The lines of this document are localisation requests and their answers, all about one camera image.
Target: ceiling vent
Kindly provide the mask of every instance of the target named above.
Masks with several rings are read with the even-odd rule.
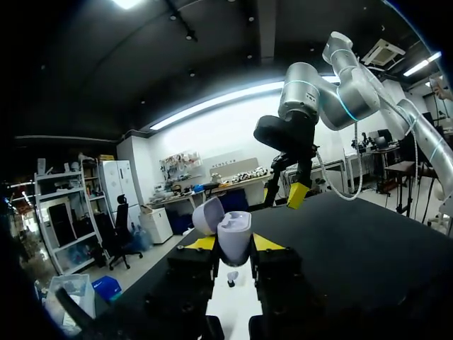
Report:
[[[362,58],[362,61],[365,65],[375,64],[384,66],[397,55],[405,55],[405,53],[401,48],[392,45],[390,42],[379,39],[376,45]]]

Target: robotic arm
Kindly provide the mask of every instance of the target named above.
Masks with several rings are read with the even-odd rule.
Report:
[[[399,140],[413,132],[448,199],[453,192],[453,152],[411,101],[393,102],[381,82],[357,61],[351,47],[348,37],[332,32],[323,59],[332,65],[340,85],[323,79],[310,64],[292,64],[285,77],[278,117],[264,116],[258,121],[255,138],[281,151],[271,166],[274,176],[267,184],[265,205],[273,204],[280,172],[295,163],[297,182],[291,187],[288,206],[298,208],[302,203],[311,186],[311,158],[317,154],[314,127],[319,117],[336,131],[377,111],[381,111],[391,133]]]

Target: plastic container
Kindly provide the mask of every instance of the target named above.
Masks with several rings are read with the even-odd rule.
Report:
[[[88,315],[95,317],[94,289],[88,274],[74,274],[67,276],[54,276],[50,281],[49,293],[45,301],[45,308],[55,323],[69,336],[80,332],[80,328],[59,303],[55,293],[63,287],[68,295]]]
[[[106,301],[113,302],[121,295],[121,287],[118,281],[110,276],[103,276],[93,283],[94,290]]]

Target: blue bin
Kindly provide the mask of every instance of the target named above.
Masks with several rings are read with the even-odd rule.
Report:
[[[103,276],[91,285],[106,302],[113,302],[121,295],[120,284],[110,276]]]

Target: blue object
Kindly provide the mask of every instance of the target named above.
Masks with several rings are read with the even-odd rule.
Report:
[[[196,193],[199,193],[200,191],[203,191],[205,187],[202,184],[197,184],[196,186],[193,187],[193,191]]]
[[[120,284],[110,276],[103,276],[91,285],[106,302],[113,302],[121,295]]]
[[[247,211],[248,203],[244,189],[227,191],[225,195],[219,197],[224,211]]]
[[[167,217],[175,235],[182,235],[189,227],[193,228],[192,215],[180,216],[177,212],[168,210]]]

